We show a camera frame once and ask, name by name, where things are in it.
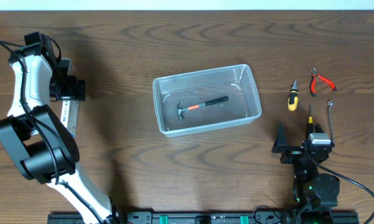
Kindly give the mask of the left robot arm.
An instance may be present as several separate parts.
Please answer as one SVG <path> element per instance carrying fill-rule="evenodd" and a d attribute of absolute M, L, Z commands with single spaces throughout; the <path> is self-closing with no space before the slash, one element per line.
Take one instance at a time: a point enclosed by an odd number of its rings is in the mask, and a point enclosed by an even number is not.
<path fill-rule="evenodd" d="M 109 196 L 86 176 L 72 133 L 50 107 L 50 100 L 83 101 L 85 82 L 68 74 L 70 60 L 51 43 L 11 51 L 16 84 L 7 117 L 0 120 L 0 143 L 19 172 L 62 194 L 83 223 L 124 223 Z"/>

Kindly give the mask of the stubby yellow black screwdriver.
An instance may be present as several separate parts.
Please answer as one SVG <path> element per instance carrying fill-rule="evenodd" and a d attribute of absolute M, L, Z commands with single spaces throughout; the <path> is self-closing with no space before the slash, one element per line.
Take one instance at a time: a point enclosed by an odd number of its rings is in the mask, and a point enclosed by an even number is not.
<path fill-rule="evenodd" d="M 298 87 L 297 80 L 294 80 L 291 86 L 291 91 L 288 96 L 288 110 L 295 111 L 298 104 Z"/>

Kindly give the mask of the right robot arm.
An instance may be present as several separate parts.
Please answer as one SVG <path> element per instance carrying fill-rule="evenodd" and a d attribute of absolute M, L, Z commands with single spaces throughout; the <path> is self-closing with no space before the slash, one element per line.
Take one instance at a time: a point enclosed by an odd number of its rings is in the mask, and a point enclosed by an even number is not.
<path fill-rule="evenodd" d="M 310 124 L 300 146 L 290 146 L 284 126 L 279 125 L 271 152 L 280 154 L 282 164 L 291 164 L 294 172 L 293 197 L 297 205 L 283 212 L 281 223 L 333 223 L 332 208 L 338 204 L 338 177 L 320 173 L 319 164 L 329 158 L 334 143 L 319 124 Z"/>

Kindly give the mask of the blue white cardboard box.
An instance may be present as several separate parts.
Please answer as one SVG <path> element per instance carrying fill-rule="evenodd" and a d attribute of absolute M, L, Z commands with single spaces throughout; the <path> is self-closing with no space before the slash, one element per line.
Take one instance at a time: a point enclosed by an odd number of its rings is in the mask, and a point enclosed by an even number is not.
<path fill-rule="evenodd" d="M 76 136 L 77 132 L 79 106 L 79 101 L 71 100 L 64 101 L 62 104 L 60 121 L 73 137 Z"/>

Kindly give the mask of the small claw hammer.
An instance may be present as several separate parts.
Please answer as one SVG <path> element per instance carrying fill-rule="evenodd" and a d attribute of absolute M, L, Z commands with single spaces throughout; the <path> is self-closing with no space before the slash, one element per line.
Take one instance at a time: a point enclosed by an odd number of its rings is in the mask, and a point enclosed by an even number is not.
<path fill-rule="evenodd" d="M 199 103 L 199 104 L 184 107 L 184 108 L 180 107 L 180 101 L 178 101 L 177 104 L 176 104 L 176 115 L 178 117 L 178 120 L 183 120 L 183 118 L 184 118 L 183 114 L 186 111 L 192 111 L 192 110 L 196 110 L 196 109 L 203 108 L 203 107 L 206 107 L 206 106 L 223 103 L 223 102 L 226 102 L 228 100 L 229 100 L 228 96 L 222 96 L 222 97 L 219 97 L 219 98 L 216 98 L 216 99 L 212 99 L 210 101 L 206 101 L 206 102 L 203 102 L 203 103 Z"/>

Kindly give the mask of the red handled pliers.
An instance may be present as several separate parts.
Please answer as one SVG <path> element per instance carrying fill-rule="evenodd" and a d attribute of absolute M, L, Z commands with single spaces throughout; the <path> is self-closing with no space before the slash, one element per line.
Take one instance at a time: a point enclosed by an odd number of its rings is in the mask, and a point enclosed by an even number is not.
<path fill-rule="evenodd" d="M 310 72 L 311 72 L 311 82 L 310 82 L 309 90 L 310 90 L 310 93 L 311 93 L 312 97 L 316 97 L 316 95 L 317 95 L 317 93 L 316 93 L 316 81 L 317 80 L 320 80 L 320 81 L 326 83 L 328 86 L 330 86 L 330 88 L 333 91 L 337 90 L 337 87 L 336 87 L 335 83 L 331 79 L 328 79 L 328 78 L 322 76 L 317 71 L 316 68 L 311 69 Z"/>

